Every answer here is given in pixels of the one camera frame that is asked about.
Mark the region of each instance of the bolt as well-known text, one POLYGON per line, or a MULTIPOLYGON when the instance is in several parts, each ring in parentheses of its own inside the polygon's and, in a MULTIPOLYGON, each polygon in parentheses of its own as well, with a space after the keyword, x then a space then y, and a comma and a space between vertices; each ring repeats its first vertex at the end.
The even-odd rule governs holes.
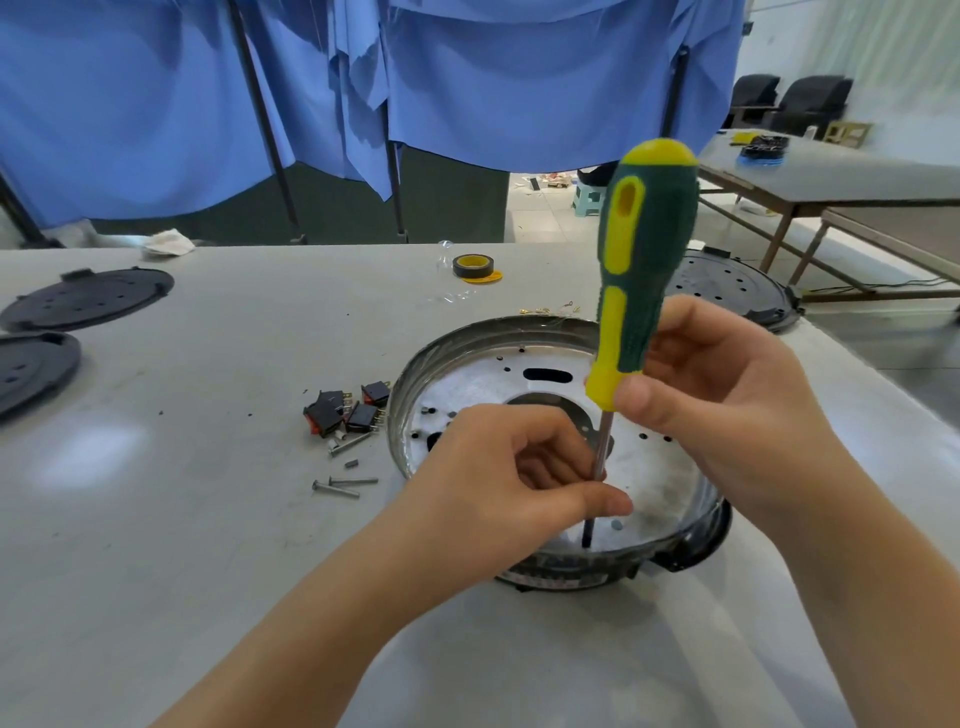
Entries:
POLYGON ((329 493, 339 493, 342 496, 350 496, 351 498, 359 498, 360 494, 356 491, 349 491, 346 488, 337 488, 336 486, 324 484, 319 480, 313 481, 313 489, 315 491, 328 491, 329 493))
POLYGON ((330 449, 330 457, 336 457, 336 456, 339 455, 341 452, 343 452, 345 449, 350 449, 350 448, 352 448, 354 445, 356 445, 357 443, 362 443, 364 440, 366 440, 366 439, 367 439, 368 437, 370 437, 371 435, 373 435, 372 432, 364 432, 364 433, 363 433, 362 435, 360 435, 359 437, 354 437, 352 440, 346 440, 345 442, 341 443, 340 445, 338 445, 338 446, 336 446, 336 447, 334 447, 334 448, 331 448, 331 449, 330 449))
POLYGON ((380 482, 379 478, 376 477, 344 477, 336 478, 333 475, 330 476, 326 484, 331 488, 338 488, 342 485, 373 485, 373 483, 380 482))

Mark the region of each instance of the teal plastic stool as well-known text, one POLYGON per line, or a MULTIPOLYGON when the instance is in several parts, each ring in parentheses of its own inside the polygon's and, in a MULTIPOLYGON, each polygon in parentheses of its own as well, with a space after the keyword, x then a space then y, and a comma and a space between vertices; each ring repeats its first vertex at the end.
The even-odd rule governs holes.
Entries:
POLYGON ((577 217, 599 215, 606 194, 606 187, 591 187, 589 184, 578 183, 573 191, 573 214, 577 217))

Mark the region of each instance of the hand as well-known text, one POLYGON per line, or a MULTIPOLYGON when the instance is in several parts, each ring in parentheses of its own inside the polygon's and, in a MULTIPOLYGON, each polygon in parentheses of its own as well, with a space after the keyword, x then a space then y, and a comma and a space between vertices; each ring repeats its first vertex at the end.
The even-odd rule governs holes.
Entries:
POLYGON ((401 554, 429 609, 526 558, 571 525, 626 516, 630 497, 588 481, 593 450, 563 410, 463 409, 371 524, 401 554))
POLYGON ((668 298, 644 374, 621 381, 617 411, 675 438, 761 529, 815 509, 828 483, 858 470, 794 353, 719 306, 668 298))

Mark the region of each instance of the pale green curtain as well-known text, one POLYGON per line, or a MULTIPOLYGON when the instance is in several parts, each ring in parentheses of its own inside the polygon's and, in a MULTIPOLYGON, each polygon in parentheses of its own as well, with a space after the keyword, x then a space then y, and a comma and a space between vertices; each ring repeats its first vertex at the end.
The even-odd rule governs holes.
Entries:
POLYGON ((953 105, 960 0, 821 0, 804 75, 843 74, 891 106, 953 105))

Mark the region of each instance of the green and yellow screwdriver handle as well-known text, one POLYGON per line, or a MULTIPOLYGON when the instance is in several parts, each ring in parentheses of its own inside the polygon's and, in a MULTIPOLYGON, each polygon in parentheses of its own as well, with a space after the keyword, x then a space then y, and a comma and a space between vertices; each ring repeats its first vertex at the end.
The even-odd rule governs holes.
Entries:
POLYGON ((600 345, 587 395, 613 412, 620 379, 640 372, 663 296, 697 215, 697 158, 675 139, 651 139, 620 160, 600 213, 600 345))

